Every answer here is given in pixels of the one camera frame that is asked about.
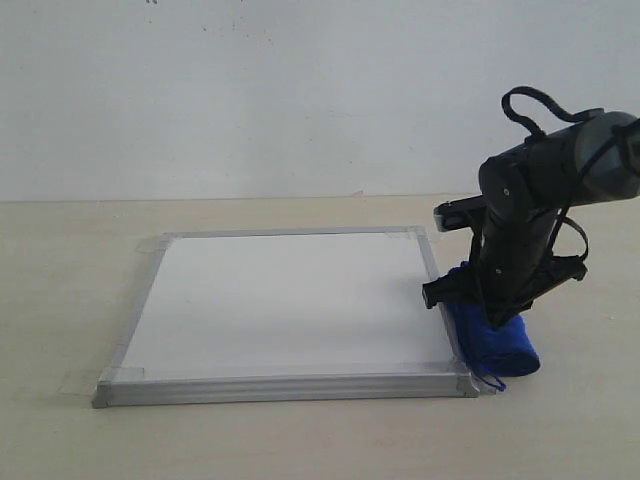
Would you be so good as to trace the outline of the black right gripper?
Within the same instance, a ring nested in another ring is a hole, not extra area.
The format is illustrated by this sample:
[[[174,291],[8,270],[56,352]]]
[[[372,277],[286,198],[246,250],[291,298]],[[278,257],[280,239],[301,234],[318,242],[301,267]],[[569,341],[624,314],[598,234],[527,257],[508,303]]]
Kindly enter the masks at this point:
[[[548,246],[556,217],[550,211],[523,224],[509,224],[486,208],[482,228],[469,228],[467,262],[422,286],[426,306],[477,304],[489,326],[501,328],[542,295],[569,280],[583,280],[587,253],[556,256]]]

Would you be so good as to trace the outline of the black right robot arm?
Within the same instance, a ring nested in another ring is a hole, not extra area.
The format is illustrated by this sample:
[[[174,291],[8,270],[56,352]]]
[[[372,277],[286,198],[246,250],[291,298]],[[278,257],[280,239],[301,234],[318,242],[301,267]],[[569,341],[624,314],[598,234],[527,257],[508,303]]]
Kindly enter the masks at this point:
[[[587,273],[587,254],[553,252],[562,226],[575,228],[570,208],[639,195],[639,120],[602,112],[488,158],[478,173],[480,195],[434,210],[441,232],[473,232],[468,261],[424,284],[427,307],[472,304],[500,328],[533,302]]]

